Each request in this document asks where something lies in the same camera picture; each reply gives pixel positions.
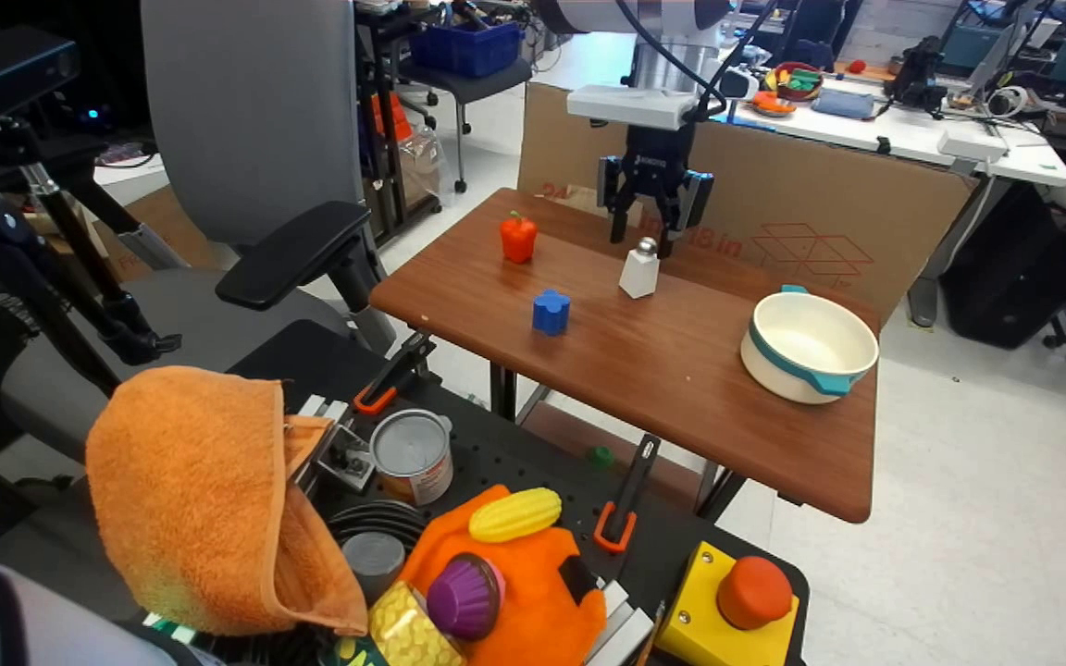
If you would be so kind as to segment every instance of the gray chair backrest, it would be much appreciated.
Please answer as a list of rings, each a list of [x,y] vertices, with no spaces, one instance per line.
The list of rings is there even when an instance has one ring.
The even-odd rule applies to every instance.
[[[166,177],[208,239],[364,199],[351,0],[144,0],[143,35]]]

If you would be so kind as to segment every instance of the yellow corn toy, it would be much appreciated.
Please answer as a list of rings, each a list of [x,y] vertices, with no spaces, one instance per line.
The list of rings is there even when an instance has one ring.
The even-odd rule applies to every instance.
[[[488,503],[471,515],[468,532],[484,543],[503,543],[536,534],[562,515],[562,498],[549,488],[532,488]]]

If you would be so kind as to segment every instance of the blue bin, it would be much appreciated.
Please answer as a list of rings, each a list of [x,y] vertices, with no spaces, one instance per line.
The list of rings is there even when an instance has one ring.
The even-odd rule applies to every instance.
[[[431,26],[410,37],[410,54],[421,67],[468,79],[482,79],[516,62],[521,49],[519,25],[471,30],[469,25]]]

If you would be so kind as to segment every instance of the black pegboard table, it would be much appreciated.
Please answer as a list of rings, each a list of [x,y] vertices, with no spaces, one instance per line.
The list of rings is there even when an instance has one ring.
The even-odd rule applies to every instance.
[[[373,378],[383,363],[379,355],[314,322],[296,321],[238,362],[231,372],[249,378],[282,379],[287,412],[295,413],[312,393],[351,403],[352,396]],[[766,557],[779,565],[801,600],[788,666],[803,663],[801,645],[808,616],[809,585],[794,566],[711,522],[674,508],[652,493],[646,493],[640,502],[637,526],[625,557],[610,556],[593,543],[592,533],[598,510],[616,496],[617,473],[592,468],[515,423],[432,383],[411,384],[382,418],[410,406],[445,415],[453,424],[455,480],[447,494],[422,507],[429,511],[427,517],[445,514],[494,484],[506,485],[513,492],[538,486],[553,488],[563,499],[562,526],[575,532],[585,564],[597,576],[618,579],[630,602],[648,615],[661,600],[672,601],[698,541],[713,543],[732,557]],[[372,423],[365,422],[358,427],[371,429]],[[364,496],[325,486],[314,494],[314,505],[322,516],[328,516],[339,508],[383,496],[375,482]],[[649,663],[664,666],[674,662],[655,654]]]

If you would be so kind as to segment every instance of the white wall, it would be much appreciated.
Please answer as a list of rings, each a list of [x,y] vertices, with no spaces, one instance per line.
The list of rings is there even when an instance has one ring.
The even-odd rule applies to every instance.
[[[863,0],[839,60],[883,67],[930,34],[940,35],[960,0]]]

